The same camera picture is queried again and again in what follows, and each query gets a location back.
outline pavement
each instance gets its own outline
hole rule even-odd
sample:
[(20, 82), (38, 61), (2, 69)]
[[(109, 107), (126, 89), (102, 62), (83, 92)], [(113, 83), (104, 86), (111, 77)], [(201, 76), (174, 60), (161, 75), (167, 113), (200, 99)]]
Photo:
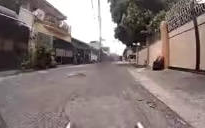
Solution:
[(145, 89), (195, 128), (205, 128), (205, 75), (144, 68), (129, 72)]
[(109, 63), (0, 77), (0, 112), (8, 128), (192, 128)]

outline utility pole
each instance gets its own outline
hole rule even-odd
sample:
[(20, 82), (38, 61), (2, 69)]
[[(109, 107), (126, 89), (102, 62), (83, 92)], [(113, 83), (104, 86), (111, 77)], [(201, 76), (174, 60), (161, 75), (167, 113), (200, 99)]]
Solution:
[(99, 21), (99, 61), (102, 61), (101, 44), (102, 44), (102, 23), (101, 23), (101, 8), (100, 0), (98, 0), (98, 21)]

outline sidewalk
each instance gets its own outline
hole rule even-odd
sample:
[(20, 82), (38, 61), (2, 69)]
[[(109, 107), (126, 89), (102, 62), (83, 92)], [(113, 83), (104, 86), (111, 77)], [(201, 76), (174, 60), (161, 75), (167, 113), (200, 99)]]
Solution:
[(20, 70), (9, 70), (9, 71), (0, 71), (0, 77), (6, 77), (11, 75), (17, 75), (21, 73)]
[(205, 75), (129, 68), (144, 88), (195, 128), (205, 128)]

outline foliage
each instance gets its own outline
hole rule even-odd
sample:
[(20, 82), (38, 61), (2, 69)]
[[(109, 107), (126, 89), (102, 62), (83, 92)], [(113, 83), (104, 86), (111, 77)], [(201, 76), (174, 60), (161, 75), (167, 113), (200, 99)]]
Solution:
[(160, 23), (165, 20), (166, 12), (164, 10), (160, 11), (153, 20), (150, 21), (148, 26), (149, 33), (157, 33), (160, 31)]
[(48, 50), (44, 46), (38, 46), (36, 50), (35, 68), (46, 69), (55, 66), (56, 62), (53, 60), (53, 50)]
[(47, 69), (54, 68), (57, 66), (55, 61), (54, 50), (47, 49), (45, 46), (40, 45), (36, 48), (34, 59), (31, 56), (24, 58), (21, 63), (23, 70), (29, 69)]
[(0, 0), (0, 5), (18, 13), (20, 10), (20, 5), (24, 1), (25, 0)]
[(117, 24), (115, 38), (127, 46), (145, 42), (148, 35), (158, 32), (159, 25), (177, 0), (108, 0), (113, 21)]

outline debris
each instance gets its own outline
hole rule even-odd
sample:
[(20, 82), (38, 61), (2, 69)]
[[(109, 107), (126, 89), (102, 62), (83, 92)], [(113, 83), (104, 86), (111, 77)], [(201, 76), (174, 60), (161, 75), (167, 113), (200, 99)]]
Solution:
[(72, 73), (68, 74), (68, 77), (74, 77), (74, 76), (85, 77), (86, 74), (85, 74), (84, 71), (81, 71), (81, 72), (72, 72)]
[(142, 101), (144, 101), (144, 99), (139, 99), (138, 101), (139, 101), (139, 102), (142, 102)]
[(151, 101), (147, 101), (146, 104), (149, 105), (149, 107), (151, 107), (151, 108), (156, 108), (157, 107), (157, 105), (154, 102), (151, 102)]

